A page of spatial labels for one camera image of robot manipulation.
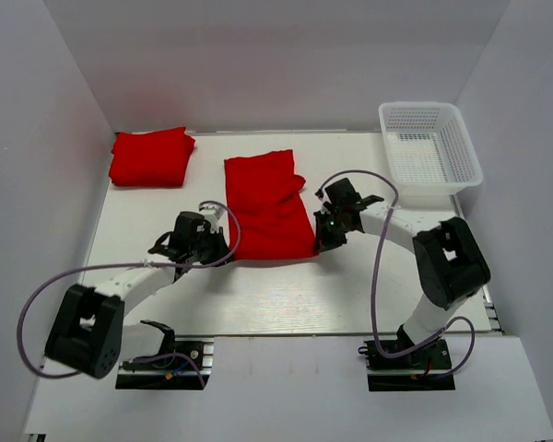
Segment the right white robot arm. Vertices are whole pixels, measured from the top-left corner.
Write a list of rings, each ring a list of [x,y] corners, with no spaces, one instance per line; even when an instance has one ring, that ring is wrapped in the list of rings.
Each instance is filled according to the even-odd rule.
[[[377,352],[387,359],[400,359],[411,367],[421,366],[453,323],[453,315],[486,285],[491,273],[469,225],[454,216],[430,230],[417,231],[397,212],[399,192],[387,203],[381,196],[361,196],[341,172],[327,179],[315,193],[322,206],[314,213],[314,252],[337,249],[347,243],[347,234],[359,232],[379,238],[371,280],[371,325]],[[400,325],[394,345],[386,350],[379,340],[377,287],[385,242],[411,252],[417,264],[422,289],[417,306]]]

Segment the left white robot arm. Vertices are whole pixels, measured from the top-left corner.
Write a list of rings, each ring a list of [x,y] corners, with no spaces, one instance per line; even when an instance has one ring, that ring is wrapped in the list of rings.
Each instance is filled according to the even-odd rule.
[[[46,356],[93,378],[104,378],[125,362],[170,365],[177,348],[174,330],[154,320],[126,324],[125,317],[188,272],[232,261],[219,224],[229,212],[219,202],[202,202],[195,212],[179,213],[173,230],[149,249],[163,262],[122,264],[120,273],[100,284],[71,285],[48,336]]]

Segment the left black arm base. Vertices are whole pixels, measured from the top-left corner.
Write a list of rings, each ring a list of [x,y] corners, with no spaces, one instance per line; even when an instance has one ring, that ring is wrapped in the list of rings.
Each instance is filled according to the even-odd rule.
[[[203,390],[214,354],[211,338],[178,336],[154,320],[125,326],[117,390]]]

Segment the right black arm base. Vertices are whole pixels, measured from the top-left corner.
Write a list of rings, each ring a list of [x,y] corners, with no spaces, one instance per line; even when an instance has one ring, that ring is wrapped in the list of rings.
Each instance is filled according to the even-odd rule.
[[[448,345],[443,339],[402,358],[383,357],[374,341],[365,341],[358,353],[365,358],[370,392],[455,390],[453,375],[440,378],[453,368]]]

